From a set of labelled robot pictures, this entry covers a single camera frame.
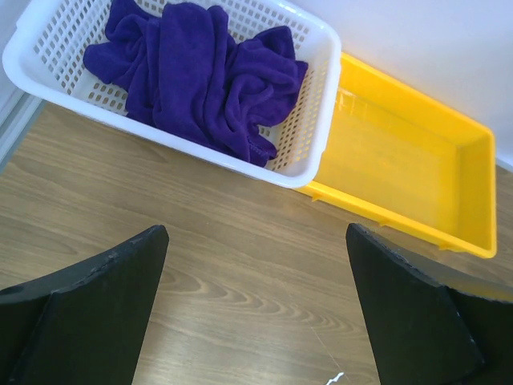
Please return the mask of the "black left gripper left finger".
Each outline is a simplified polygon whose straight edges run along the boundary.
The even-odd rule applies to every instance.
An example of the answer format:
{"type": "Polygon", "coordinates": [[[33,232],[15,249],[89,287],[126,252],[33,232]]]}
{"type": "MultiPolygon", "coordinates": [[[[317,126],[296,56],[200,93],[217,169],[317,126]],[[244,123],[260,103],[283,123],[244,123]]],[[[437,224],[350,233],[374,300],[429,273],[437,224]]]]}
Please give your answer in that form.
{"type": "Polygon", "coordinates": [[[130,384],[168,249],[154,225],[1,291],[3,384],[130,384]]]}

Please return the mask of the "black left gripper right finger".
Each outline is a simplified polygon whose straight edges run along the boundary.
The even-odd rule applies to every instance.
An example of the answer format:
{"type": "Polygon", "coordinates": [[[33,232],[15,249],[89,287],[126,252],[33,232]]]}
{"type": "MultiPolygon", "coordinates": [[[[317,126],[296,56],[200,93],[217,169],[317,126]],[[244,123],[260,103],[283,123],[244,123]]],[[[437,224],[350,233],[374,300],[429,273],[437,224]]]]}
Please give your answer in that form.
{"type": "Polygon", "coordinates": [[[413,253],[359,224],[346,230],[382,384],[510,384],[512,288],[413,253]]]}

